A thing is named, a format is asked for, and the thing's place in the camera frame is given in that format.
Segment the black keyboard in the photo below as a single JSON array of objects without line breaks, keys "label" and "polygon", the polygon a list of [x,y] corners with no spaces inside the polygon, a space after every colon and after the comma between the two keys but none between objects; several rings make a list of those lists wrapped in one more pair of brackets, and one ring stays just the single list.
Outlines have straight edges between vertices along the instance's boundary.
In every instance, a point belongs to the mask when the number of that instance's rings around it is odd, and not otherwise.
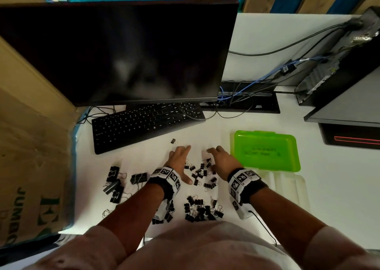
[{"label": "black keyboard", "polygon": [[206,120],[199,103],[161,103],[92,120],[95,154],[103,154]]}]

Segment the black desktop computer case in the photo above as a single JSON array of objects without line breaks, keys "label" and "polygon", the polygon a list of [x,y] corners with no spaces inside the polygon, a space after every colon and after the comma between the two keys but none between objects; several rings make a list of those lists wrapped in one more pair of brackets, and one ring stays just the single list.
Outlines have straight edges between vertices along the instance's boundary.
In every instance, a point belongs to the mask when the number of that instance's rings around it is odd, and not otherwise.
[{"label": "black desktop computer case", "polygon": [[343,35],[296,88],[300,106],[319,107],[380,66],[380,6],[344,24]]}]

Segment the clear plastic case base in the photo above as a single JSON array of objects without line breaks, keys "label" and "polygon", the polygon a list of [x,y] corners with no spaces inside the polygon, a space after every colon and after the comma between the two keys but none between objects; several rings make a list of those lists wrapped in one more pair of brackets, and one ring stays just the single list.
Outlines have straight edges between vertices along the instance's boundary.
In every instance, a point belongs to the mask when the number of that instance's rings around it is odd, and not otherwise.
[{"label": "clear plastic case base", "polygon": [[311,213],[305,179],[293,172],[257,170],[269,188]]}]

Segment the green plastic case lid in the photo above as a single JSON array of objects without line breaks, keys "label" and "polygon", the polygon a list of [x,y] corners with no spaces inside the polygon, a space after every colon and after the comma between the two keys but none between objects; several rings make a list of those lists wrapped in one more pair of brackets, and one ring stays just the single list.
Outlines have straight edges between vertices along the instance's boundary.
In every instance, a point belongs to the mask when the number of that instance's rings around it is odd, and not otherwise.
[{"label": "green plastic case lid", "polygon": [[230,134],[230,152],[244,167],[299,172],[296,138],[267,131],[238,130]]}]

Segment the large black binder clip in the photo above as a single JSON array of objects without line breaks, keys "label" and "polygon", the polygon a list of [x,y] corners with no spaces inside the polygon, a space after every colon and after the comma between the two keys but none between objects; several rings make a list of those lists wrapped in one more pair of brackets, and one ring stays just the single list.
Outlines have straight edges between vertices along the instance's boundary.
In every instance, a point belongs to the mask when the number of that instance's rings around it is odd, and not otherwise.
[{"label": "large black binder clip", "polygon": [[111,203],[114,204],[121,204],[128,200],[133,194],[131,193],[126,193],[124,190],[119,190],[119,191],[113,191],[112,197],[110,199]]},{"label": "large black binder clip", "polygon": [[127,173],[121,173],[120,172],[120,167],[117,167],[117,166],[112,166],[109,170],[109,173],[107,175],[107,179],[106,179],[106,182],[108,183],[113,183],[115,182],[117,179],[126,179],[127,177]]},{"label": "large black binder clip", "polygon": [[134,174],[130,178],[130,182],[132,185],[137,185],[141,183],[145,183],[148,181],[148,173],[138,173]]},{"label": "large black binder clip", "polygon": [[123,189],[124,189],[124,186],[121,183],[121,180],[117,178],[116,180],[114,180],[113,182],[111,182],[111,184],[109,184],[108,186],[106,186],[103,189],[103,192],[106,195],[109,195],[110,193],[114,192],[116,194],[113,194],[113,195],[116,196],[117,194],[121,193],[123,191]]}]

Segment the person's pink shirt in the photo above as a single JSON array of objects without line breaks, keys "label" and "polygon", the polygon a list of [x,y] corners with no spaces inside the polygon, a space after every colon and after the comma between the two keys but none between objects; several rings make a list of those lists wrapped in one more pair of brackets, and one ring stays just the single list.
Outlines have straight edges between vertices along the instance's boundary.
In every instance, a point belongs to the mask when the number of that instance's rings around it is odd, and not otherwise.
[{"label": "person's pink shirt", "polygon": [[23,270],[380,270],[380,256],[329,226],[301,262],[235,224],[209,221],[184,222],[129,257],[110,230],[94,226]]}]

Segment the person's right hand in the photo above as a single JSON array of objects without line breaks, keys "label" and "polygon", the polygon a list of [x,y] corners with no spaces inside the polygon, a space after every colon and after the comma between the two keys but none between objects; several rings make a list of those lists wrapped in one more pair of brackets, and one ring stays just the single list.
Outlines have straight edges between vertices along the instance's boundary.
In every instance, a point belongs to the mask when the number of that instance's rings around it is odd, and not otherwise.
[{"label": "person's right hand", "polygon": [[227,158],[222,161],[215,161],[212,166],[213,171],[224,181],[229,181],[230,173],[243,169],[242,164],[227,152]]}]

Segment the person's right forearm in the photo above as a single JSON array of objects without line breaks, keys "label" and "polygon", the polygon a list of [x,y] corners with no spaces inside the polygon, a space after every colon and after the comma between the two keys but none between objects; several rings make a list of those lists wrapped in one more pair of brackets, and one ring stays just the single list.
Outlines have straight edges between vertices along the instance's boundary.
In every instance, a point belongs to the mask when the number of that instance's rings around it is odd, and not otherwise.
[{"label": "person's right forearm", "polygon": [[250,204],[285,251],[305,269],[307,247],[326,224],[268,187],[251,195]]}]

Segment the person's left forearm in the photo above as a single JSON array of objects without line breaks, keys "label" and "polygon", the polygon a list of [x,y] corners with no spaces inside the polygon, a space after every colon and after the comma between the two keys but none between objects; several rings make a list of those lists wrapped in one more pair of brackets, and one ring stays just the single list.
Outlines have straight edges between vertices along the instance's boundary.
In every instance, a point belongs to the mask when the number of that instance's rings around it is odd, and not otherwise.
[{"label": "person's left forearm", "polygon": [[129,257],[137,250],[163,198],[161,186],[147,183],[98,225],[117,237]]}]

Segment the black device with red stripe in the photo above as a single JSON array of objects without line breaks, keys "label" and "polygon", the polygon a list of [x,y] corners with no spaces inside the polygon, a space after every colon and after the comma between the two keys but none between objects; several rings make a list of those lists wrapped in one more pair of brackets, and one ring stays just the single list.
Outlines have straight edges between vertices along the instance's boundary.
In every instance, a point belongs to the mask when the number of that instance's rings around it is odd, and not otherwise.
[{"label": "black device with red stripe", "polygon": [[380,150],[380,66],[304,117],[330,146]]}]

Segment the brown cardboard box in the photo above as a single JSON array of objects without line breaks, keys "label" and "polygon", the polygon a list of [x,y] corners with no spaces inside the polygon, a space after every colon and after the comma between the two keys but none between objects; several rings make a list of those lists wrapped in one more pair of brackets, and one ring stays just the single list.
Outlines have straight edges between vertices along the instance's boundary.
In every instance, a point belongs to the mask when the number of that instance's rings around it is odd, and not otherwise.
[{"label": "brown cardboard box", "polygon": [[76,110],[0,37],[0,248],[73,224]]}]

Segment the pile of small black binder clips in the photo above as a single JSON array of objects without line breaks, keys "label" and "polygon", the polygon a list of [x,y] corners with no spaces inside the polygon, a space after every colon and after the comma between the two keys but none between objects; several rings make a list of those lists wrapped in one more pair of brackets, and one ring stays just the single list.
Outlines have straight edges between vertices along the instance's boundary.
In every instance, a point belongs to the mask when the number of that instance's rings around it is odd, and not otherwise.
[{"label": "pile of small black binder clips", "polygon": [[198,164],[186,159],[184,172],[193,181],[193,185],[196,187],[203,187],[204,191],[211,191],[217,188],[218,176],[215,171],[212,170],[214,164],[213,158],[205,158]]},{"label": "pile of small black binder clips", "polygon": [[211,197],[207,204],[206,200],[198,196],[188,196],[184,203],[184,219],[188,222],[217,221],[224,217],[224,210],[218,200]]},{"label": "pile of small black binder clips", "polygon": [[152,219],[152,224],[163,224],[165,221],[169,223],[173,219],[174,212],[173,200],[163,200]]}]

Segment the black computer monitor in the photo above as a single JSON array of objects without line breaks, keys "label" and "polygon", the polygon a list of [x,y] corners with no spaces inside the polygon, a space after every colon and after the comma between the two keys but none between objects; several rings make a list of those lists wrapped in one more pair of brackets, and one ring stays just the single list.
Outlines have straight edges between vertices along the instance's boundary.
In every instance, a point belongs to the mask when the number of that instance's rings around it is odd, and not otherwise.
[{"label": "black computer monitor", "polygon": [[0,5],[0,37],[75,106],[216,101],[238,0]]}]

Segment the person's left hand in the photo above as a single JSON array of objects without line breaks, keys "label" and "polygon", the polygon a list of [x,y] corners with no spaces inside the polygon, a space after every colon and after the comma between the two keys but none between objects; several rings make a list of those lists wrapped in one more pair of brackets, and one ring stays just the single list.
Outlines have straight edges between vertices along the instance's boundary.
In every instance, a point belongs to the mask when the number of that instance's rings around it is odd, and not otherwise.
[{"label": "person's left hand", "polygon": [[187,156],[191,150],[191,146],[179,146],[175,151],[169,153],[169,158],[164,164],[165,167],[170,167],[175,170],[178,175],[184,173],[184,167],[187,160]]}]

